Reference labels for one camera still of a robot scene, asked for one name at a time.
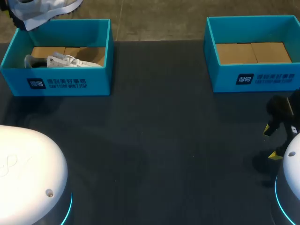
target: yellow part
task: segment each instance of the yellow part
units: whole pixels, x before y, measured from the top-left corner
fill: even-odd
[[[4,13],[9,17],[9,12],[8,12],[8,10],[4,11]]]
[[[280,160],[280,159],[283,159],[283,157],[282,157],[282,156],[278,156],[278,155],[276,154],[275,151],[273,151],[272,154],[269,155],[268,158],[270,158],[270,159],[272,159],[272,160]]]
[[[266,133],[266,131],[267,131],[269,128],[270,128],[270,126],[269,126],[269,124],[267,124],[267,125],[266,125],[266,128],[265,128],[264,131],[263,131],[263,135],[265,135],[264,133]]]

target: shoe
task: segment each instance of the shoe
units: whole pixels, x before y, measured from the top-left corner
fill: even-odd
[[[7,0],[10,17],[21,30],[32,30],[48,20],[77,9],[83,0]]]
[[[55,52],[47,59],[34,58],[31,55],[25,57],[25,68],[58,68],[58,67],[102,67],[101,65],[93,62],[81,61],[70,55],[63,55]]]

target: brown cardboard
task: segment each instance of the brown cardboard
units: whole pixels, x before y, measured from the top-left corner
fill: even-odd
[[[251,44],[216,44],[221,64],[257,63]]]
[[[71,55],[82,61],[93,62],[104,66],[105,47],[66,48],[64,54]]]
[[[65,52],[65,47],[34,47],[31,55],[35,58],[47,58],[54,52],[63,54]]]
[[[252,43],[251,45],[258,63],[291,63],[291,59],[282,42]]]

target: shoebox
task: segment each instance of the shoebox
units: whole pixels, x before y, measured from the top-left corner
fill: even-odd
[[[15,96],[107,96],[113,49],[109,19],[51,20],[30,32],[17,29],[0,71]],[[26,55],[46,58],[53,52],[102,67],[24,68]]]
[[[214,92],[300,87],[300,24],[293,15],[208,17],[203,50]]]

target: white dome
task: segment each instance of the white dome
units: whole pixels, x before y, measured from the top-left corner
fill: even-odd
[[[57,203],[67,177],[65,157],[49,137],[0,125],[0,225],[37,222]]]
[[[293,193],[300,199],[300,135],[291,141],[283,159],[285,178]]]

